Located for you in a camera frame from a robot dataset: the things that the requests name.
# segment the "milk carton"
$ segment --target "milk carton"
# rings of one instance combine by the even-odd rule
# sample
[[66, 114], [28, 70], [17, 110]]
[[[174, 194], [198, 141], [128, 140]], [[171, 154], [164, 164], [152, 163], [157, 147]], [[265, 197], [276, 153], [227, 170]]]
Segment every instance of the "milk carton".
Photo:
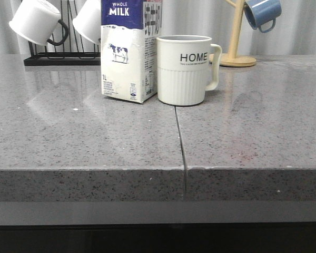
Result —
[[102, 94], [143, 103], [157, 93], [162, 0], [102, 0]]

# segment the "white mug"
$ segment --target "white mug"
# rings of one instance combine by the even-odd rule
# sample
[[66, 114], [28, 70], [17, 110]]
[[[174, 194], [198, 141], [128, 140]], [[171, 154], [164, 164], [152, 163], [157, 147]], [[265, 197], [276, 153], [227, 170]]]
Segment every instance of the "white mug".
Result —
[[101, 0], [87, 0], [78, 15], [73, 19], [73, 26], [88, 41], [101, 42]]
[[[61, 41], [54, 42], [49, 37], [60, 23], [65, 31]], [[46, 0], [23, 0], [9, 26], [28, 41], [46, 46], [48, 43], [59, 46], [68, 37], [68, 27], [61, 20], [59, 10]]]
[[[204, 101], [205, 91], [219, 82], [222, 49], [212, 38], [172, 35], [157, 38], [158, 98], [171, 105], [195, 105]], [[209, 79], [210, 48], [214, 48], [212, 81]]]

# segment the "speckled granite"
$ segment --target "speckled granite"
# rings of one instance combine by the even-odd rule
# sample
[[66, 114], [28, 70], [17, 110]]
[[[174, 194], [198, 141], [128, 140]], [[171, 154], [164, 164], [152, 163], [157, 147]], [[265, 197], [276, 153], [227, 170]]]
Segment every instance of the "speckled granite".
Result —
[[316, 56], [221, 67], [217, 90], [176, 111], [188, 200], [316, 200]]
[[0, 201], [181, 200], [175, 108], [101, 94], [98, 66], [0, 55]]

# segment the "black metal rack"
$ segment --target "black metal rack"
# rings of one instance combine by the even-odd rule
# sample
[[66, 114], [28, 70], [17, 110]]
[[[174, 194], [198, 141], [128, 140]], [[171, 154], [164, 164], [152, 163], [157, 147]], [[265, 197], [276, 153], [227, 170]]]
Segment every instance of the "black metal rack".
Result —
[[29, 50], [31, 57], [24, 60], [25, 66], [51, 66], [51, 65], [100, 65], [100, 48], [98, 45], [93, 44], [93, 51], [86, 52], [83, 45], [82, 36], [74, 29], [72, 20], [77, 16], [76, 0], [60, 0], [61, 1], [61, 17], [64, 20], [64, 10], [67, 12], [67, 26], [68, 26], [68, 38], [69, 46], [65, 46], [65, 43], [60, 46], [53, 46], [54, 51], [48, 52], [47, 46], [44, 47], [44, 51], [40, 52], [40, 49], [33, 44], [29, 43]]

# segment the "mug tree stand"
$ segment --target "mug tree stand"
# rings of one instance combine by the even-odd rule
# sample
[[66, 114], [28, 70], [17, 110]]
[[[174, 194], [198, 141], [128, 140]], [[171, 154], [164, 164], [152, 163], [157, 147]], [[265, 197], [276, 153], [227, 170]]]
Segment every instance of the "mug tree stand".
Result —
[[237, 55], [239, 37], [241, 31], [241, 23], [243, 16], [243, 9], [245, 5], [245, 0], [237, 0], [236, 3], [231, 0], [225, 0], [230, 5], [235, 7], [233, 27], [230, 39], [230, 45], [228, 52], [222, 54], [220, 65], [229, 67], [250, 67], [256, 64], [256, 59], [250, 56]]

